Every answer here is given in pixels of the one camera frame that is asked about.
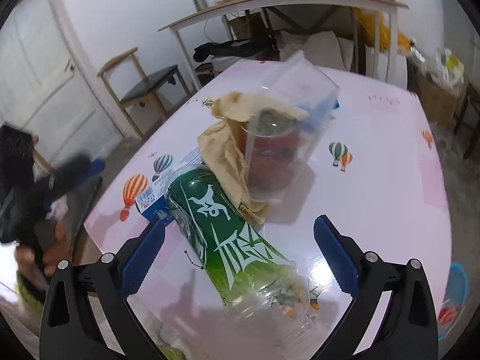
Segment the hot air balloon print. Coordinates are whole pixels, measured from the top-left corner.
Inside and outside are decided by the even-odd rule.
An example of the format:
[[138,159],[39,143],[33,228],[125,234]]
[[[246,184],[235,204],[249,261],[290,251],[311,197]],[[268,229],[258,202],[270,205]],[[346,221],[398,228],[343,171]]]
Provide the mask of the hot air balloon print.
[[155,174],[152,177],[152,181],[157,180],[160,177],[160,173],[162,173],[165,169],[172,165],[172,161],[173,157],[170,154],[165,154],[158,157],[153,163],[153,169],[155,171]]
[[428,147],[432,148],[433,144],[434,144],[434,136],[431,134],[430,131],[428,130],[422,130],[421,132],[421,135],[423,137],[423,139],[425,140],[425,142],[428,144]]
[[144,175],[133,175],[123,187],[123,203],[125,207],[120,211],[120,220],[125,222],[130,214],[130,207],[135,204],[135,198],[148,186],[148,179]]
[[340,158],[340,162],[342,163],[342,168],[340,169],[342,172],[345,172],[345,167],[351,163],[353,160],[353,156],[351,153],[347,153],[345,155],[343,155],[341,158]]
[[340,142],[332,142],[328,146],[328,150],[330,150],[330,153],[334,158],[332,164],[334,167],[338,167],[338,160],[340,159],[340,157],[349,152],[349,149],[347,149],[347,147]]

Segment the crumpled paper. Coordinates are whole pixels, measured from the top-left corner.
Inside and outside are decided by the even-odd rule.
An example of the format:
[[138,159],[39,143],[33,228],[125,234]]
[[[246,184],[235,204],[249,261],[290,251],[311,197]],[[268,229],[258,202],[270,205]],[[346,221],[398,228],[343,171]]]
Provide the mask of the crumpled paper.
[[245,181],[245,158],[239,149],[242,141],[242,123],[252,115],[252,105],[261,102],[262,107],[273,108],[285,115],[301,120],[306,111],[287,103],[263,98],[252,93],[229,92],[213,100],[212,115],[220,119],[197,139],[205,164],[217,177],[233,206],[250,223],[265,222],[269,205],[250,199]]

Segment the plastic bag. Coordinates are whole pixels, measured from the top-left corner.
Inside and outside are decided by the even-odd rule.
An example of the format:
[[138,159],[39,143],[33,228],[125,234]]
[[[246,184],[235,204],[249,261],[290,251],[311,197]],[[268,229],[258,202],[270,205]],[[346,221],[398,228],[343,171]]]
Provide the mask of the plastic bag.
[[[364,9],[356,8],[355,13],[357,19],[365,28],[366,43],[367,45],[375,46],[375,12],[367,11]],[[410,54],[410,40],[402,32],[398,31],[398,47],[399,52],[403,55]],[[390,29],[385,25],[385,19],[383,13],[380,13],[380,51],[386,51],[390,48]]]
[[424,76],[427,74],[427,59],[423,56],[420,50],[417,49],[414,40],[410,43],[409,61],[417,67],[421,74]]
[[459,95],[464,83],[465,66],[449,49],[438,48],[430,63],[431,80],[438,86]]

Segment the blue gripper pad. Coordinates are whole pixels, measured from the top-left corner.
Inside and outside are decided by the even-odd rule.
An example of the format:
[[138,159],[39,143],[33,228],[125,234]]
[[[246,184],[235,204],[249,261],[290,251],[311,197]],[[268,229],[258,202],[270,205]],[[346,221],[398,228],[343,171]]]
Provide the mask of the blue gripper pad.
[[319,216],[313,235],[342,292],[355,297],[359,292],[359,270],[338,238],[337,229]]
[[165,226],[162,221],[157,220],[148,227],[138,237],[138,244],[120,271],[118,292],[122,299],[138,292],[165,241]]

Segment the person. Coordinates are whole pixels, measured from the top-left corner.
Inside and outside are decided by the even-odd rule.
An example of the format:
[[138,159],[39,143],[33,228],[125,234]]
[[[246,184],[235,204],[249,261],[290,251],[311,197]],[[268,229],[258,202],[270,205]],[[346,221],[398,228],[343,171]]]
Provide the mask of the person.
[[[70,234],[64,221],[57,221],[54,227],[54,235],[56,242],[47,251],[45,251],[43,255],[43,263],[45,264],[44,273],[48,278],[53,276],[55,269],[61,260],[68,260],[71,262],[72,259]],[[32,248],[19,244],[15,248],[14,256],[16,262],[18,263],[18,273],[26,278],[36,288],[45,288],[45,281],[43,280],[42,275],[39,274],[38,267],[35,264],[35,253]],[[20,289],[20,287],[25,285],[25,282],[23,280],[19,280],[18,285]],[[30,297],[23,297],[23,299],[30,300]]]
[[[59,220],[54,227],[55,243],[44,253],[45,275],[51,277],[61,260],[71,261],[72,248],[67,225]],[[0,296],[0,347],[11,359],[39,359],[39,331],[42,302],[28,288],[45,289],[45,279],[35,265],[30,247],[17,245],[14,250],[17,267],[18,301]]]

